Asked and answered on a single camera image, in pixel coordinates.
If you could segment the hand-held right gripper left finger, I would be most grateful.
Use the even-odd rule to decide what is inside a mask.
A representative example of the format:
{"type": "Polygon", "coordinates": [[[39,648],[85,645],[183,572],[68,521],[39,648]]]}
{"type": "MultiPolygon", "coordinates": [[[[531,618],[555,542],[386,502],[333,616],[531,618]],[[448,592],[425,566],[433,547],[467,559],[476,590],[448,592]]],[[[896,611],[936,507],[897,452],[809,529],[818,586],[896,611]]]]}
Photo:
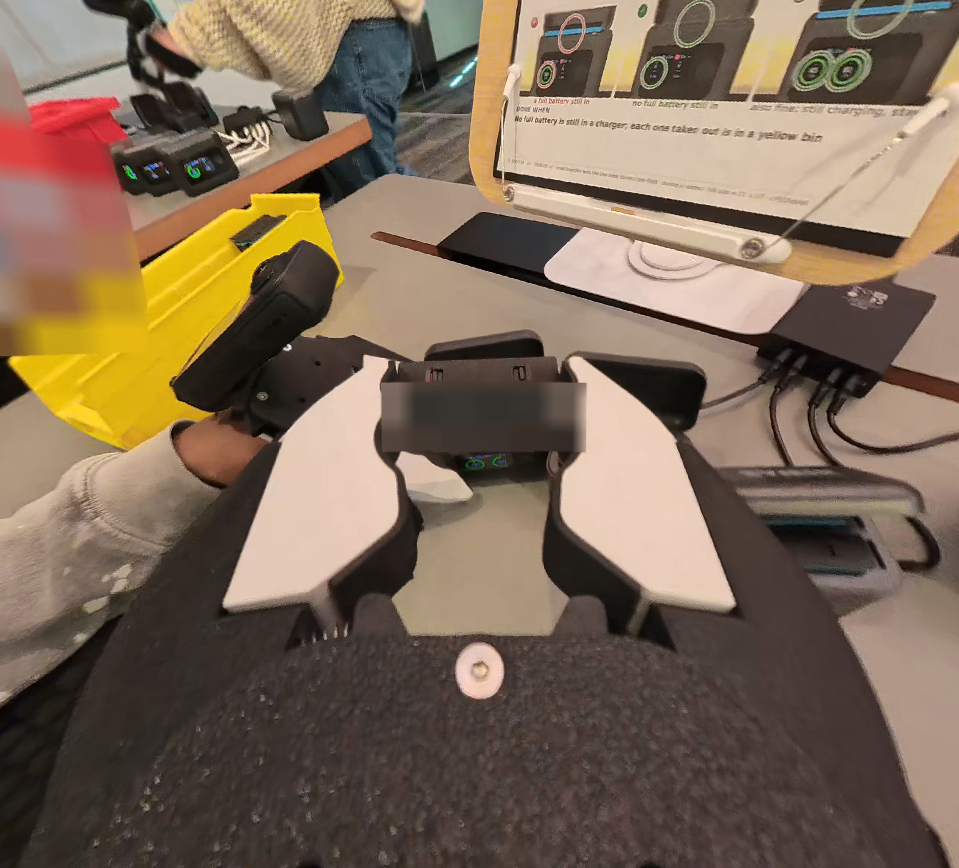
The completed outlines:
{"type": "Polygon", "coordinates": [[[222,608],[307,605],[352,616],[368,594],[394,596],[417,563],[416,511],[379,449],[381,382],[392,361],[366,356],[284,434],[222,608]]]}

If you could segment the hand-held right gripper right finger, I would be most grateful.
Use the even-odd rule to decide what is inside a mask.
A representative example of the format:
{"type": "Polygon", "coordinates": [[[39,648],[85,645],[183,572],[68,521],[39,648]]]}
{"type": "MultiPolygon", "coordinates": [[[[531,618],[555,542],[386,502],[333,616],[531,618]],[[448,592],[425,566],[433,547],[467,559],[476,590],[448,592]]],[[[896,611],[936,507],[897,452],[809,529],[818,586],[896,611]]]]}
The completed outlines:
{"type": "Polygon", "coordinates": [[[550,484],[546,574],[570,598],[597,598],[607,616],[646,616],[659,605],[728,615],[737,601],[678,439],[608,373],[627,365],[565,360],[583,390],[582,442],[550,484]]]}

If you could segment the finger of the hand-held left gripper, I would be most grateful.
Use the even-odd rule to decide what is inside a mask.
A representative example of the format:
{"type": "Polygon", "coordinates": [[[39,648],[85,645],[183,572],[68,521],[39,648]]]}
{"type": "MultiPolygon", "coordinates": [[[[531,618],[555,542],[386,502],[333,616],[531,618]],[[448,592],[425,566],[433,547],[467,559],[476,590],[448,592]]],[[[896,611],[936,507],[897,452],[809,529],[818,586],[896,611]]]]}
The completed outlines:
{"type": "Polygon", "coordinates": [[[402,452],[396,467],[412,502],[422,505],[457,505],[474,497],[471,487],[454,470],[437,465],[423,454],[402,452]]]}

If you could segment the yellow plastic bin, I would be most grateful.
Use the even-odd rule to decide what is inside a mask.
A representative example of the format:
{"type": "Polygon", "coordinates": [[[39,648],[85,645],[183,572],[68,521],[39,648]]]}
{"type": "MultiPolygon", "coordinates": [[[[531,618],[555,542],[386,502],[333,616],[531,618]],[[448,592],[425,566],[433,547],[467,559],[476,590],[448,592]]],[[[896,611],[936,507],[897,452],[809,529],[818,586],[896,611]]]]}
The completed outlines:
{"type": "Polygon", "coordinates": [[[265,260],[308,241],[339,261],[320,197],[274,193],[250,197],[165,251],[142,271],[149,345],[139,352],[16,356],[11,369],[58,419],[128,450],[169,424],[203,414],[180,403],[170,382],[196,347],[249,293],[265,260]],[[230,238],[261,215],[286,221],[246,251],[230,238]]]}

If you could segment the black battery charger case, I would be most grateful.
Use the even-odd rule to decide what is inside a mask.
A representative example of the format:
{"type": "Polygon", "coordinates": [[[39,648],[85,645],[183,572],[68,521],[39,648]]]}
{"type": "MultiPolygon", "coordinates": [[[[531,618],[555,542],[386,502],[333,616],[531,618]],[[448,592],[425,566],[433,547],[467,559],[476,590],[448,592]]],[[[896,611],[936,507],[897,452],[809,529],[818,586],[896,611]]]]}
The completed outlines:
{"type": "Polygon", "coordinates": [[[160,145],[159,157],[175,188],[189,198],[240,178],[239,168],[220,134],[210,129],[170,136],[160,145]]]}
{"type": "MultiPolygon", "coordinates": [[[[455,359],[546,357],[538,334],[523,329],[437,343],[428,348],[424,361],[455,359]]],[[[601,374],[646,406],[673,434],[683,434],[698,419],[706,390],[705,373],[689,363],[585,352],[583,357],[601,374]]],[[[437,465],[456,471],[462,478],[513,480],[553,477],[572,459],[570,453],[473,454],[431,453],[437,465]]]]}
{"type": "Polygon", "coordinates": [[[909,483],[835,466],[721,467],[724,478],[828,598],[838,616],[933,570],[940,544],[909,483]]]}
{"type": "Polygon", "coordinates": [[[113,144],[110,153],[123,191],[151,198],[182,193],[181,182],[166,160],[167,152],[178,148],[182,139],[182,133],[163,132],[113,144]]]}

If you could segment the person's left hand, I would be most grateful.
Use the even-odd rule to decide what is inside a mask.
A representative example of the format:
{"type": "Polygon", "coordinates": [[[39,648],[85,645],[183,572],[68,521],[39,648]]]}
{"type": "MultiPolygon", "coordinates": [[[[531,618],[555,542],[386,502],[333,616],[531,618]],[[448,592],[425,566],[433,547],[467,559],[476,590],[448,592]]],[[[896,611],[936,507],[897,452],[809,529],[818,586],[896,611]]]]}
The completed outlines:
{"type": "Polygon", "coordinates": [[[192,422],[172,432],[174,451],[184,467],[214,488],[226,488],[244,472],[270,440],[246,430],[233,410],[192,422]]]}

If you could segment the wooden work table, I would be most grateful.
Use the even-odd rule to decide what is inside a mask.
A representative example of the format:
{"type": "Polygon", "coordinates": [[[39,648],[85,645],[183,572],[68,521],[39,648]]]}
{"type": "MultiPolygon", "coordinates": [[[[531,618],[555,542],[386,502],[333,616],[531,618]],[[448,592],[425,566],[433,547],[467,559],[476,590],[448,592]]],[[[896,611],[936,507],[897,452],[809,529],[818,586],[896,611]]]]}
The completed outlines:
{"type": "Polygon", "coordinates": [[[140,264],[169,251],[223,212],[246,208],[252,195],[283,192],[371,140],[365,116],[332,111],[327,118],[329,131],[309,142],[292,138],[281,125],[274,126],[270,149],[241,165],[238,179],[197,197],[182,191],[161,197],[124,194],[140,264]]]}

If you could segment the white base mat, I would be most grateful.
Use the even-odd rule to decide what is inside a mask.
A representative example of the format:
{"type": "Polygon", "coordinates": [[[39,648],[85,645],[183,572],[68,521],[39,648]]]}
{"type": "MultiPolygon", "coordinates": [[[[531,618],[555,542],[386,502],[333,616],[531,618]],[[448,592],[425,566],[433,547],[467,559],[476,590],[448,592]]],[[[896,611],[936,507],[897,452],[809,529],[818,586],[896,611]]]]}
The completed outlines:
{"type": "Polygon", "coordinates": [[[797,301],[805,284],[723,262],[685,282],[637,275],[626,254],[634,241],[582,228],[545,266],[546,279],[582,294],[739,335],[761,335],[797,301]]]}

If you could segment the dark flat mat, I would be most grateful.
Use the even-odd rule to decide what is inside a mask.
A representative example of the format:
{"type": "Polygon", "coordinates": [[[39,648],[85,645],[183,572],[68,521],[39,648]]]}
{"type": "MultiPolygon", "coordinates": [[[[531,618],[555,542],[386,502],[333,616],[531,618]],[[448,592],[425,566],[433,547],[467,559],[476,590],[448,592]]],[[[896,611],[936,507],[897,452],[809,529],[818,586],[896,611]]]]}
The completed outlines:
{"type": "Polygon", "coordinates": [[[473,215],[437,243],[438,253],[479,270],[548,285],[545,266],[578,230],[491,212],[473,215]]]}

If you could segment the black charging hub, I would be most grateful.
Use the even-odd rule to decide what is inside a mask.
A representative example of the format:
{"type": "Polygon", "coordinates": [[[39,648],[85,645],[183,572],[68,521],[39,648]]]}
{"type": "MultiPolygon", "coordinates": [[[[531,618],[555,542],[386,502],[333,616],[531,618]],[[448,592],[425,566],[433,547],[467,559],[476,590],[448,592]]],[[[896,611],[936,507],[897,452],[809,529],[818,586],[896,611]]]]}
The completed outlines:
{"type": "Polygon", "coordinates": [[[799,373],[860,399],[881,382],[936,296],[889,279],[810,286],[758,345],[765,362],[802,362],[799,373]]]}

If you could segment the white clip bar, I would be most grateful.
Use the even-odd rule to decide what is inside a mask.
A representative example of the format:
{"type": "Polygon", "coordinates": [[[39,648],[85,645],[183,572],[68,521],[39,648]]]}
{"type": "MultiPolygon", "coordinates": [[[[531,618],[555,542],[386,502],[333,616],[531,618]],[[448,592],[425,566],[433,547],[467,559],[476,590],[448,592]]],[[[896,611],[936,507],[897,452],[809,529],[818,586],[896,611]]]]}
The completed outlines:
{"type": "Polygon", "coordinates": [[[702,220],[656,213],[509,182],[502,190],[515,209],[555,218],[571,226],[651,243],[662,248],[707,256],[727,263],[774,266],[793,254],[792,243],[779,236],[702,220]]]}

